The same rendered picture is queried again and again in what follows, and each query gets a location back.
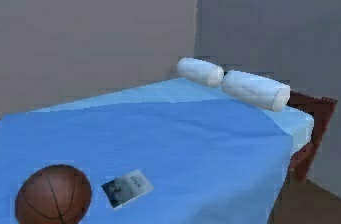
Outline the brown basketball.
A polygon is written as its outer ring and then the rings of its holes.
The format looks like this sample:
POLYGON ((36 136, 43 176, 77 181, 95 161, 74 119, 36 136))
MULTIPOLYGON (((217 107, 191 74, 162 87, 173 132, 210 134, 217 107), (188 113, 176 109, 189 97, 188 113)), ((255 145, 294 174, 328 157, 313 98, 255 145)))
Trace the brown basketball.
POLYGON ((15 199, 15 217, 19 224, 79 224, 91 198, 91 184, 82 171, 51 165, 23 183, 15 199))

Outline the blue covered wooden bed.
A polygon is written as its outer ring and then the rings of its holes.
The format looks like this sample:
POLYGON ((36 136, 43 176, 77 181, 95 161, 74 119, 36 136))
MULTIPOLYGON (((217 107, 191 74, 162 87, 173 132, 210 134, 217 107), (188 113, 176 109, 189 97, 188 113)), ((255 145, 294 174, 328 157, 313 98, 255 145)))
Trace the blue covered wooden bed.
POLYGON ((305 174, 334 111, 300 93, 279 112, 178 78, 0 119, 0 224, 38 170, 92 188, 79 224, 267 224, 287 172, 305 174), (113 209, 102 185, 140 170, 154 189, 113 209))

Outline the white bolster pillow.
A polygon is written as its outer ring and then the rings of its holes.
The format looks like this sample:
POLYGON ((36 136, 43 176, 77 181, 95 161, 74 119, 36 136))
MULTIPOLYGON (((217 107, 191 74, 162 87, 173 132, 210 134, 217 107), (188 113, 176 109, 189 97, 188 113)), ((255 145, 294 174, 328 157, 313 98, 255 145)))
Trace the white bolster pillow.
POLYGON ((273 112, 281 111, 291 96, 289 85, 234 70, 224 76, 222 91, 242 102, 273 112))
POLYGON ((177 63, 177 73, 189 81, 212 88, 219 87, 224 77, 220 66, 194 58, 182 58, 177 63))

